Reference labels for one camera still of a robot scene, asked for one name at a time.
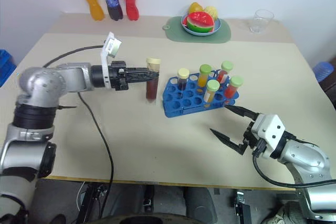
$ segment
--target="blue test tube rack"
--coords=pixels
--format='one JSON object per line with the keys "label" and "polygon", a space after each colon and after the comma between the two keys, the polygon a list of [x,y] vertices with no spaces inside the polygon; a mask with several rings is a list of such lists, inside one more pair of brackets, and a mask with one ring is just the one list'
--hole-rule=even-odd
{"label": "blue test tube rack", "polygon": [[[209,74],[209,80],[216,80],[220,70],[213,70]],[[164,92],[163,92],[163,108],[164,114],[168,118],[175,116],[187,115],[191,113],[213,110],[222,108],[225,105],[234,105],[235,99],[239,97],[238,92],[235,93],[232,99],[224,97],[224,91],[229,84],[229,77],[226,81],[220,85],[218,91],[216,91],[214,100],[210,103],[204,102],[203,96],[206,91],[206,87],[200,88],[197,86],[199,73],[192,73],[188,77],[186,89],[181,91],[178,89],[177,77],[169,79]]]}

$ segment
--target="watermelon slice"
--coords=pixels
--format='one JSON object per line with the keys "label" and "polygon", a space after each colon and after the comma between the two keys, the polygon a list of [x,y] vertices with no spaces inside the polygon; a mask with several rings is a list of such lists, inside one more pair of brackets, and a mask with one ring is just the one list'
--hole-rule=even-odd
{"label": "watermelon slice", "polygon": [[194,12],[187,16],[187,27],[197,33],[208,33],[214,29],[215,22],[206,12]]}

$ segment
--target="floor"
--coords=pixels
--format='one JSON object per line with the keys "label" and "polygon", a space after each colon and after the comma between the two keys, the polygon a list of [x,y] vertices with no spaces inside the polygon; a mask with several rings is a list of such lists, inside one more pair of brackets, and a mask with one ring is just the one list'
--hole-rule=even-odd
{"label": "floor", "polygon": [[[48,224],[57,214],[64,214],[67,224],[76,220],[78,210],[76,206],[76,195],[81,186],[81,182],[67,182],[62,180],[41,179],[37,184],[33,204],[30,211],[31,224]],[[124,188],[125,184],[113,184],[111,197],[106,209],[109,210],[113,204],[113,199],[118,192]],[[213,199],[218,222],[238,224],[239,218],[234,214],[233,199],[235,190],[233,189],[208,189]],[[245,203],[251,207],[252,224],[260,224],[267,216],[271,215],[281,206],[278,194],[293,194],[290,191],[270,191],[270,190],[243,190]],[[185,201],[181,187],[175,186],[155,186],[154,211],[185,215]],[[93,220],[98,216],[98,204],[93,209]]]}

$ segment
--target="table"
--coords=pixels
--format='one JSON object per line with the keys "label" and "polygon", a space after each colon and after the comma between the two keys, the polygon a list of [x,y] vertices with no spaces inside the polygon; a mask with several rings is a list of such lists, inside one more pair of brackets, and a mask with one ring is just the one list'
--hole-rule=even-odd
{"label": "table", "polygon": [[[141,17],[137,22],[105,19],[96,23],[86,14],[64,14],[0,89],[2,139],[19,94],[17,73],[42,66],[64,52],[100,45],[108,31],[113,31],[122,40],[116,60],[125,60],[128,67],[145,66],[147,57],[162,59],[155,105],[146,103],[145,83],[130,84],[128,91],[101,88],[82,94],[108,139],[115,182],[283,189],[259,177],[253,168],[250,149],[240,156],[209,130],[211,127],[223,132],[238,143],[250,119],[225,108],[176,118],[164,115],[162,93],[169,77],[175,76],[181,67],[198,72],[203,63],[219,68],[223,60],[232,61],[235,64],[232,74],[245,79],[236,105],[255,112],[277,113],[287,131],[318,144],[330,156],[331,173],[336,177],[335,110],[280,23],[273,22],[264,34],[255,35],[244,26],[243,20],[228,19],[232,30],[230,42],[194,44],[166,39],[161,27],[167,19]],[[98,65],[99,53],[99,49],[86,50],[53,66],[65,62]],[[60,104],[78,107],[57,112],[51,140],[57,144],[56,161],[48,178],[107,182],[108,155],[89,112],[75,93],[62,97]],[[293,183],[284,165],[264,159],[259,163],[272,179]]]}

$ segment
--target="clear glass cup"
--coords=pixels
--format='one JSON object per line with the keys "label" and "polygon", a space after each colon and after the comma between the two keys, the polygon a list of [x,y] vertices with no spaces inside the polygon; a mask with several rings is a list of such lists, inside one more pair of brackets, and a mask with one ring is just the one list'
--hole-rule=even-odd
{"label": "clear glass cup", "polygon": [[256,34],[263,32],[273,18],[274,14],[269,10],[257,10],[250,23],[251,32]]}

